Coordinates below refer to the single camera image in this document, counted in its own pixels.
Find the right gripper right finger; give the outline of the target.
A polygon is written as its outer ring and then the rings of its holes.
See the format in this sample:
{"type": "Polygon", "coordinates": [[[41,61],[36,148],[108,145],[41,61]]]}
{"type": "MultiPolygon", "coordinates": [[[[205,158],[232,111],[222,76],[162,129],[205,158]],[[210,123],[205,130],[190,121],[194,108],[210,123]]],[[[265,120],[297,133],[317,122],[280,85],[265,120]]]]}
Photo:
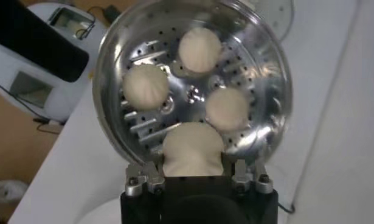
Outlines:
{"type": "Polygon", "coordinates": [[[244,159],[238,159],[234,164],[232,175],[232,187],[241,194],[246,193],[252,187],[261,194],[271,194],[274,191],[273,181],[269,177],[265,159],[257,158],[251,167],[248,167],[244,159]]]}

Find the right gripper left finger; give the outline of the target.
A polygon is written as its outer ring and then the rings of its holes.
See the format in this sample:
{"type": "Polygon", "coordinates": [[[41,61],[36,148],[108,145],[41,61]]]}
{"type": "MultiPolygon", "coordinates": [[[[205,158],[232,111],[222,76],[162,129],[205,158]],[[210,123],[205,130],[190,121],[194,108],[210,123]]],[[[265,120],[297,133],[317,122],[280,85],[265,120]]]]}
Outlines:
{"type": "Polygon", "coordinates": [[[165,178],[152,161],[143,166],[129,164],[125,174],[125,194],[128,197],[138,197],[143,194],[144,189],[155,195],[165,191],[165,178]]]}

